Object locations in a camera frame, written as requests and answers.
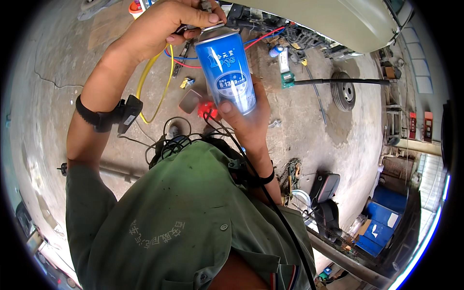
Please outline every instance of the forearm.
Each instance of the forearm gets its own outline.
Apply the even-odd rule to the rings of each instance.
[[[93,112],[110,112],[121,99],[122,92],[138,62],[130,50],[115,41],[87,79],[81,93],[82,104]],[[72,117],[66,151],[68,166],[86,164],[98,170],[109,133],[96,133],[77,112]]]
[[[272,174],[272,171],[274,170],[274,168],[271,162],[271,158],[269,157],[267,146],[263,146],[262,148],[256,151],[247,151],[246,156],[248,157],[251,164],[255,168],[259,177],[266,178]],[[255,175],[249,166],[248,166],[248,172],[250,172],[252,176]],[[269,195],[271,196],[275,204],[278,204],[278,205],[282,204],[280,186],[279,186],[276,176],[274,176],[274,179],[271,182],[265,184],[264,187],[266,188],[267,192],[269,193]],[[269,201],[266,198],[261,187],[249,188],[249,191],[251,194],[253,194],[257,199],[259,199],[263,203],[269,204]]]

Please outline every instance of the yellow hose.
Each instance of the yellow hose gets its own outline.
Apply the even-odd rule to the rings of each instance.
[[[161,107],[161,103],[163,102],[163,99],[166,95],[166,92],[168,91],[168,87],[169,87],[169,83],[171,82],[171,78],[173,76],[173,70],[174,70],[174,57],[173,57],[173,46],[172,45],[169,45],[169,48],[171,50],[171,74],[169,75],[169,79],[168,79],[168,83],[166,85],[166,88],[164,89],[164,92],[163,92],[163,95],[161,96],[161,100],[160,100],[160,103],[158,104],[158,107],[156,108],[156,111],[155,111],[155,114],[153,115],[153,117],[150,119],[150,121],[147,121],[147,119],[145,118],[145,116],[143,115],[142,112],[140,112],[140,118],[142,118],[142,120],[145,122],[145,124],[150,124],[151,122],[153,122],[153,120],[155,119],[156,117],[156,114],[158,114],[158,110],[160,109]],[[158,59],[158,57],[163,53],[163,51],[161,51],[160,53],[158,53],[156,56],[152,57],[147,65],[145,66],[145,68],[143,69],[143,72],[142,72],[142,75],[140,76],[140,79],[139,79],[139,84],[137,85],[137,92],[135,92],[135,97],[137,99],[140,100],[140,93],[142,92],[142,86],[143,86],[143,83],[145,82],[145,79],[147,78],[147,75],[148,75],[148,72],[150,71],[151,67],[153,66],[153,64],[155,63],[155,61]]]

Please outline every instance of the concrete floor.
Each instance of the concrete floor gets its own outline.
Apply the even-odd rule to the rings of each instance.
[[[127,1],[115,5],[120,5],[118,9],[127,12]],[[56,168],[66,160],[67,129],[74,111],[74,101],[82,88],[68,86],[58,89],[50,81],[59,87],[83,85],[105,48],[120,34],[113,30],[106,34],[104,41],[96,44],[95,39],[92,39],[92,33],[95,32],[94,18],[78,21],[78,12],[79,2],[55,1],[38,15],[18,54],[11,97],[11,152],[20,191],[41,232],[49,239],[62,261],[70,266],[67,268],[63,262],[54,258],[57,264],[68,269],[67,272],[72,271],[72,262],[66,240],[65,178]],[[175,55],[181,49],[175,47]],[[335,70],[346,71],[353,78],[379,78],[376,64],[370,55],[332,63],[318,50],[308,50],[307,54],[308,66],[314,78],[329,78]],[[282,90],[278,64],[267,55],[263,43],[252,47],[249,56],[253,73],[262,78],[268,92],[272,109],[270,121],[275,118],[282,120],[282,126],[269,129],[267,135],[268,148],[277,166],[277,173],[283,171],[289,159],[298,157],[303,164],[303,174],[312,174],[316,170],[340,174],[341,182],[335,201],[339,203],[340,225],[347,229],[361,212],[377,171],[382,143],[380,87],[355,84],[356,106],[346,113],[340,112],[332,102],[330,86],[319,85],[327,113],[328,124],[325,126],[312,86]],[[122,95],[124,98],[135,94],[145,63],[137,67],[129,80]],[[198,65],[197,61],[188,64]],[[156,109],[168,80],[169,66],[170,59],[161,56],[145,81],[142,101],[146,116],[151,117]],[[291,65],[290,68],[297,80],[308,78],[301,65]],[[187,118],[193,132],[202,131],[202,119],[195,113],[187,115],[177,107],[186,92],[179,85],[187,76],[195,78],[194,88],[206,89],[201,70],[182,68],[177,79],[172,80],[155,121],[146,125],[137,118],[141,129],[152,139],[160,138],[164,122],[173,116]],[[152,142],[135,124],[126,135],[142,142]],[[106,168],[140,176],[148,170],[144,152],[145,147],[142,145],[117,139],[114,129],[103,154],[102,164]],[[313,178],[313,174],[304,176],[301,189],[308,192]],[[131,185],[119,178],[102,175],[102,179],[118,199]],[[329,261],[320,253],[315,252],[315,256],[317,270],[321,272]]]

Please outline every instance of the refrigerant can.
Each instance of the refrigerant can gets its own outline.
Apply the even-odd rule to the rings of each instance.
[[[238,31],[218,24],[203,29],[195,51],[214,102],[227,100],[243,114],[256,106],[248,61]]]
[[[269,55],[272,58],[278,56],[281,52],[284,51],[284,46],[282,44],[277,44],[275,47],[272,47],[269,51]]]

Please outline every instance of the person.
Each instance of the person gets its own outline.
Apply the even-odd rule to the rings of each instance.
[[[198,0],[153,4],[104,52],[87,79],[81,103],[112,111],[135,67],[199,35],[172,34],[182,24],[226,22]],[[274,176],[266,145],[270,106],[253,78],[257,107],[243,116],[229,102],[219,113],[262,180]],[[157,163],[119,202],[99,176],[109,132],[97,133],[74,112],[67,137],[66,229],[71,258],[89,289],[308,289],[309,281],[289,233],[259,187],[237,185],[228,158],[214,145],[194,141]],[[264,185],[285,216],[315,273],[314,255],[298,211],[282,206],[276,177]]]

